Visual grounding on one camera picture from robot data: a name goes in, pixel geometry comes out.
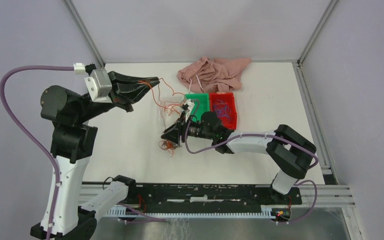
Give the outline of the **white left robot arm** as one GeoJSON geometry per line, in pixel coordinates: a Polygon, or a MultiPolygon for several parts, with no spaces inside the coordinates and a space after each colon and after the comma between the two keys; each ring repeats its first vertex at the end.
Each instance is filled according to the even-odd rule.
{"type": "Polygon", "coordinates": [[[98,128],[88,121],[113,108],[133,111],[133,104],[160,83],[158,77],[127,76],[94,69],[84,78],[87,93],[53,85],[41,96],[41,117],[54,126],[50,147],[53,170],[43,219],[31,236],[40,240],[89,240],[100,219],[117,203],[136,200],[136,181],[118,175],[97,196],[79,204],[82,182],[93,154],[98,128]]]}

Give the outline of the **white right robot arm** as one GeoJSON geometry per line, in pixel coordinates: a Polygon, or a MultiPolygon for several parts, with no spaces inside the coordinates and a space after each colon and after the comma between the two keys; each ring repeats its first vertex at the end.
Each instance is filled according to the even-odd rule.
{"type": "Polygon", "coordinates": [[[316,146],[285,124],[280,124],[273,131],[241,132],[225,127],[212,111],[203,113],[197,121],[182,113],[161,135],[161,139],[176,145],[185,144],[188,137],[212,141],[210,147],[197,150],[196,154],[214,149],[221,154],[258,153],[270,156],[279,167],[268,191],[269,199],[275,204],[286,201],[291,188],[319,162],[316,146]]]}

